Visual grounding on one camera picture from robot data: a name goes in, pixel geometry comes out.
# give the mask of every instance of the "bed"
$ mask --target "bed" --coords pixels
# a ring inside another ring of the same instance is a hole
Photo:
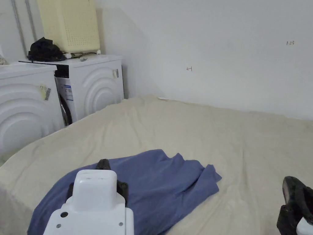
[[[0,233],[25,234],[34,208],[67,172],[150,150],[213,164],[220,191],[168,234],[279,234],[283,178],[313,186],[313,122],[136,97],[16,153],[0,168]]]

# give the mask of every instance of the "blue shirt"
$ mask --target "blue shirt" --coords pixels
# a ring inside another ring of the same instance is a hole
[[[180,154],[169,158],[163,150],[150,150],[135,156],[110,159],[119,181],[128,183],[128,207],[134,212],[135,235],[165,234],[210,195],[218,192],[221,176],[213,165],[203,167]],[[44,233],[48,220],[65,203],[70,183],[80,170],[61,178],[35,208],[28,235]]]

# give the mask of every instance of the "white washing machine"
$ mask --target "white washing machine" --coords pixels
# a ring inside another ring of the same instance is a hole
[[[0,66],[0,158],[64,127],[56,66]]]
[[[87,60],[48,63],[58,68],[55,77],[69,124],[124,99],[122,57],[87,55],[84,58]]]

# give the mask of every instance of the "white wall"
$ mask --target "white wall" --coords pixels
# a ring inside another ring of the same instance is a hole
[[[25,39],[26,50],[28,51],[35,40],[31,31],[26,4],[25,1],[21,0],[15,0],[15,2]],[[29,2],[34,15],[37,35],[42,37],[43,30],[40,17],[38,17],[39,11],[36,5],[36,0],[29,0]],[[11,0],[0,0],[0,44],[3,56],[7,61],[14,62],[25,60],[25,52],[19,36]]]
[[[102,50],[125,56],[130,97],[313,119],[312,0],[96,2]]]

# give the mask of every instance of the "pipe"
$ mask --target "pipe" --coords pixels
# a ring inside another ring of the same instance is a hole
[[[25,56],[27,56],[28,55],[28,51],[26,49],[26,44],[25,44],[25,39],[24,39],[22,27],[21,27],[21,22],[20,22],[20,19],[19,19],[19,16],[18,16],[17,8],[16,8],[16,2],[15,2],[15,0],[11,0],[11,3],[12,3],[12,6],[13,6],[13,11],[14,11],[16,24],[18,25],[18,33],[19,33],[20,38],[21,38],[21,42],[22,42],[22,46],[23,46],[23,49],[24,49],[24,53],[25,53]]]
[[[25,0],[25,3],[26,3],[27,13],[28,13],[28,17],[29,17],[30,27],[32,28],[34,42],[36,42],[37,41],[37,36],[36,36],[36,30],[35,30],[35,25],[34,25],[32,11],[31,11],[30,5],[29,5],[29,0]]]

